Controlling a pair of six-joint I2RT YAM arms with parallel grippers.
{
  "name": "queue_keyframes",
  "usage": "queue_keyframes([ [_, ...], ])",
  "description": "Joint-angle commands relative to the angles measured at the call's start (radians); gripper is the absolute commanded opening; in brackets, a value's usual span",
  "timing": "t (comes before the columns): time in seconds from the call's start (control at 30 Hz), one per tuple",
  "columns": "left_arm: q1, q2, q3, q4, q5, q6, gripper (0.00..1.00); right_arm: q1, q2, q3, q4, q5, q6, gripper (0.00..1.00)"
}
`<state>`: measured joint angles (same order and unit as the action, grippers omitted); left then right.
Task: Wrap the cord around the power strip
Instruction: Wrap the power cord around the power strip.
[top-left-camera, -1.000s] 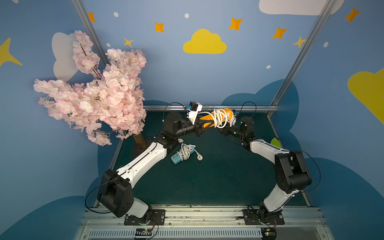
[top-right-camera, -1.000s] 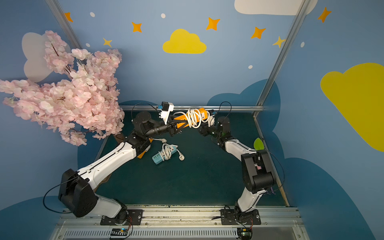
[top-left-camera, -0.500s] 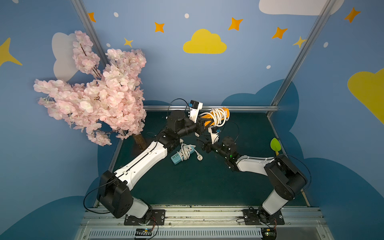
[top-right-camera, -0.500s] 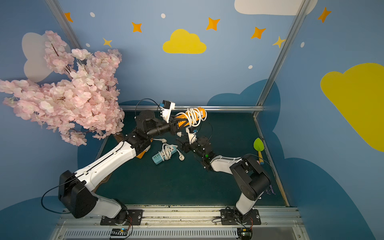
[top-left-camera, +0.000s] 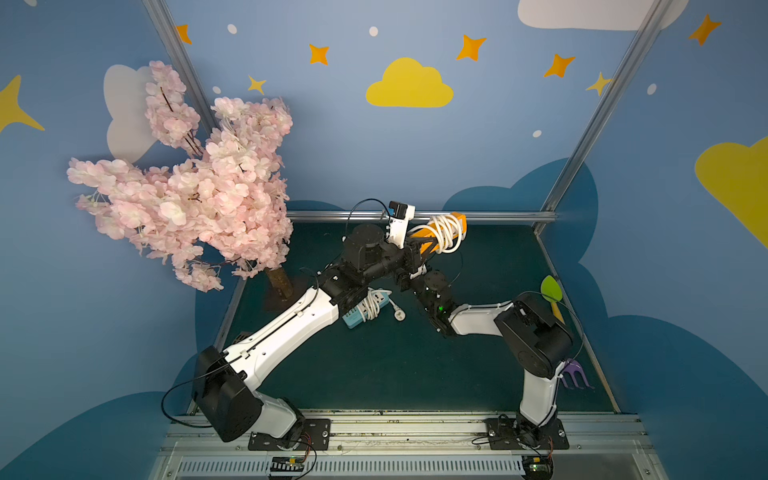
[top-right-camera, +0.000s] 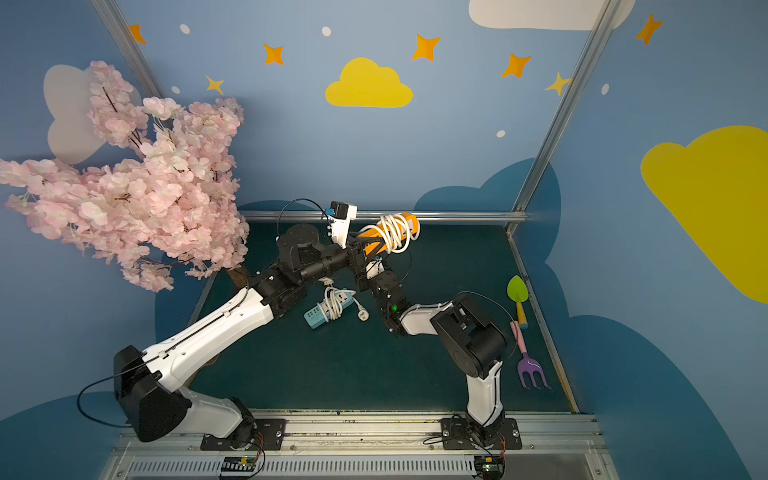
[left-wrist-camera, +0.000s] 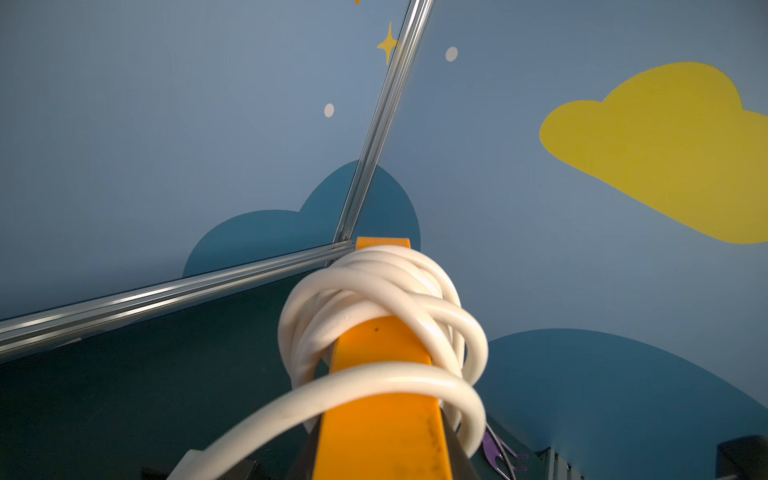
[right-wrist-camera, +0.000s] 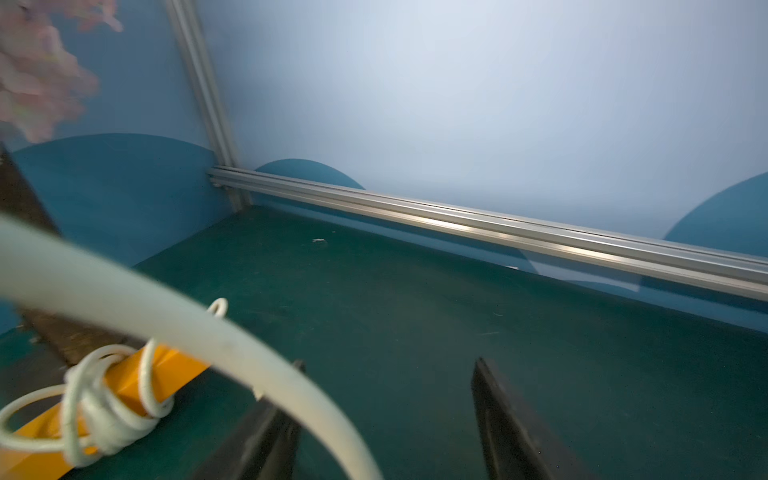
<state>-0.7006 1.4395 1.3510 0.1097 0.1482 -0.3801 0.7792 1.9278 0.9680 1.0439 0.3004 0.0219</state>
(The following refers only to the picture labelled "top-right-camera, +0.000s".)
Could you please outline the teal power strip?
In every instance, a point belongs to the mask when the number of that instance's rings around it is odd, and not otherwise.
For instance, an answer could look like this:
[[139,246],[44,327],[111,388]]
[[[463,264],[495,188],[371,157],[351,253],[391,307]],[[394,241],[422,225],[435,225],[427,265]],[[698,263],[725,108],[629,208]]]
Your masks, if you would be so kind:
[[310,328],[317,329],[339,319],[344,310],[356,301],[355,295],[354,290],[327,287],[323,299],[304,314],[306,323]]

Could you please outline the orange power strip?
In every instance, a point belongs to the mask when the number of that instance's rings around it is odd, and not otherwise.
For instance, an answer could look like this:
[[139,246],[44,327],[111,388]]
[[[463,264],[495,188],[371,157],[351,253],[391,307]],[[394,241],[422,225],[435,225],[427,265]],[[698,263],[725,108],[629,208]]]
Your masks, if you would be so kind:
[[382,215],[375,224],[366,225],[360,230],[358,239],[369,240],[364,247],[366,255],[380,253],[404,253],[421,232],[419,219],[409,212]]

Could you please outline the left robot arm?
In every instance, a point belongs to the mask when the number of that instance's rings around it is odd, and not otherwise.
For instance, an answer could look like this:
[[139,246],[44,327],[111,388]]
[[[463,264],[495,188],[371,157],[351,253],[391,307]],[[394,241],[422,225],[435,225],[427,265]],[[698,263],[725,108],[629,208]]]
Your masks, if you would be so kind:
[[235,398],[196,393],[186,384],[208,361],[250,332],[283,316],[306,295],[309,284],[348,268],[362,279],[386,247],[375,230],[323,244],[309,224],[290,227],[276,240],[278,256],[218,309],[178,334],[144,350],[128,346],[114,358],[114,393],[142,442],[169,434],[203,434],[233,449],[247,447],[255,419]]

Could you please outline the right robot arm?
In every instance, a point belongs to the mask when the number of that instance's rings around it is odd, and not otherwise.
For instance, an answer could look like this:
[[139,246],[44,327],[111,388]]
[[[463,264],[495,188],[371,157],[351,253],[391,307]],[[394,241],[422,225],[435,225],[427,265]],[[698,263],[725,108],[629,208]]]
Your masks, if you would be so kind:
[[489,434],[503,423],[500,375],[507,338],[469,291],[437,304],[410,302],[395,272],[367,279],[386,325],[396,335],[434,335],[467,379],[468,424]]

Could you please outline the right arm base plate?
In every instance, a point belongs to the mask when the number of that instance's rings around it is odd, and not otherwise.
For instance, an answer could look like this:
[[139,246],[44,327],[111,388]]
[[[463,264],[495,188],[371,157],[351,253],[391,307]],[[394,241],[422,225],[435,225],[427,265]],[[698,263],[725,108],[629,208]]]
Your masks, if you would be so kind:
[[487,427],[459,416],[443,418],[440,420],[438,440],[446,450],[483,447],[500,451],[523,448],[522,434],[514,418],[499,418]]

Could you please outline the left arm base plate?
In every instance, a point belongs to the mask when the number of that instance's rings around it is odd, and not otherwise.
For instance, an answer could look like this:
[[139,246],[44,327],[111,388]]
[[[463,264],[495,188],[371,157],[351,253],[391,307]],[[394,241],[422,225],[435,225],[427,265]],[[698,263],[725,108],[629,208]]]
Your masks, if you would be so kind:
[[285,436],[284,418],[246,418],[224,438],[205,434],[202,451],[279,451]]

